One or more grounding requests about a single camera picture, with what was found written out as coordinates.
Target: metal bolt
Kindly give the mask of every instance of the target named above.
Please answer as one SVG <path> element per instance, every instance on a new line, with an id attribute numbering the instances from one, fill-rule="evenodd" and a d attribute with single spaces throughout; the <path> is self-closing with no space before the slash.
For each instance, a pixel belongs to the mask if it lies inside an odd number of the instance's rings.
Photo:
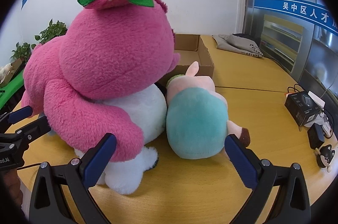
<path id="1" fill-rule="evenodd" d="M 298 163 L 293 163 L 292 164 L 293 168 L 295 168 L 296 170 L 300 169 L 300 165 Z"/>
<path id="2" fill-rule="evenodd" d="M 45 161 L 45 162 L 42 162 L 40 164 L 40 168 L 46 168 L 48 166 L 48 163 Z"/>
<path id="3" fill-rule="evenodd" d="M 80 163 L 80 159 L 78 159 L 78 158 L 74 158 L 74 159 L 72 159 L 72 161 L 70 161 L 70 163 L 72 164 L 72 165 L 77 165 L 77 164 L 79 164 Z"/>
<path id="4" fill-rule="evenodd" d="M 263 166 L 270 166 L 270 161 L 267 159 L 262 159 L 261 163 L 263 164 Z"/>

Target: yellow table surface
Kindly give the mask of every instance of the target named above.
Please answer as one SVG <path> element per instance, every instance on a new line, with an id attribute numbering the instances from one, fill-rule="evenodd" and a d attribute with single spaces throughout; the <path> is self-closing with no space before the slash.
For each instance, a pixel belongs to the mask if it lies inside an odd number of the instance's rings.
<path id="1" fill-rule="evenodd" d="M 284 107 L 281 92 L 217 88 L 229 104 L 229 118 L 249 129 L 251 148 L 256 155 L 274 165 L 289 167 L 298 162 L 304 172 L 310 203 L 314 203 L 338 173 L 338 160 L 327 173 L 316 164 L 306 130 L 298 127 Z M 9 131 L 23 126 L 24 120 Z M 326 145 L 336 146 L 333 136 Z M 156 168 L 146 172 L 140 187 L 130 196 L 121 196 L 106 186 L 90 189 L 93 198 L 112 223 L 229 223 L 248 198 L 235 168 L 224 152 L 200 160 L 181 159 L 171 150 L 163 133 L 150 146 L 159 154 Z M 48 161 L 51 165 L 68 163 L 74 151 L 58 136 L 45 135 L 31 143 L 25 152 L 26 165 Z M 21 180 L 32 190 L 38 167 L 18 171 Z M 274 187 L 257 223 L 263 223 L 277 193 Z M 66 191 L 70 208 L 79 223 L 79 212 Z"/>
<path id="2" fill-rule="evenodd" d="M 255 58 L 216 48 L 212 36 L 201 35 L 215 65 L 216 87 L 286 92 L 295 80 L 268 58 Z"/>

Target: pink stuffed bear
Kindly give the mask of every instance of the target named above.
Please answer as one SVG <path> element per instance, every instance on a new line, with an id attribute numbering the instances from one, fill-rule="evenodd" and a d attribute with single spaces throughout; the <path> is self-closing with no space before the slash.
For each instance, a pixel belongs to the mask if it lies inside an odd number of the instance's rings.
<path id="1" fill-rule="evenodd" d="M 78 2 L 84 10 L 66 35 L 34 48 L 23 74 L 22 106 L 31 106 L 33 115 L 44 112 L 51 128 L 78 155 L 95 146 L 105 133 L 113 133 L 117 148 L 110 161 L 127 162 L 121 168 L 128 168 L 125 175 L 133 177 L 134 165 L 139 164 L 130 162 L 141 151 L 150 153 L 144 148 L 145 138 L 151 141 L 160 132 L 146 137 L 147 132 L 119 106 L 119 99 L 149 90 L 177 65 L 180 56 L 174 54 L 167 7 L 161 0 Z M 156 164 L 157 153 L 151 157 L 148 165 L 140 167 L 142 174 Z M 109 187 L 121 194 L 137 189 L 142 174 L 130 182 L 132 186 L 123 175 L 109 184 L 107 174 L 114 175 L 114 168 L 117 165 L 105 172 Z"/>

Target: green table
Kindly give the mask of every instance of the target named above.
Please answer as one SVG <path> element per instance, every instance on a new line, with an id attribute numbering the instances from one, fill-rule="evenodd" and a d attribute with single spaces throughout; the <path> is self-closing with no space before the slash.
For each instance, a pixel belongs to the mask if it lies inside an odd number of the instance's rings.
<path id="1" fill-rule="evenodd" d="M 20 102 L 25 87 L 23 84 L 22 70 L 11 82 L 0 90 L 0 115 L 12 111 L 14 107 Z"/>

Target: plush toy head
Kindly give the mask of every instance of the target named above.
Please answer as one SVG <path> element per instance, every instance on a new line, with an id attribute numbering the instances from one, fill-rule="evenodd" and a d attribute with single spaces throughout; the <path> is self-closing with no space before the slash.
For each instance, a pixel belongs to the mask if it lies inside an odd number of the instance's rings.
<path id="1" fill-rule="evenodd" d="M 198 68 L 194 62 L 167 86 L 167 136 L 173 151 L 181 158 L 207 158 L 219 153 L 232 133 L 247 147 L 248 130 L 229 121 L 225 98 L 215 92 L 209 76 L 195 76 Z"/>
<path id="2" fill-rule="evenodd" d="M 167 8 L 160 0 L 78 2 L 84 10 L 70 25 L 59 57 L 66 80 L 83 96 L 130 95 L 178 63 Z"/>

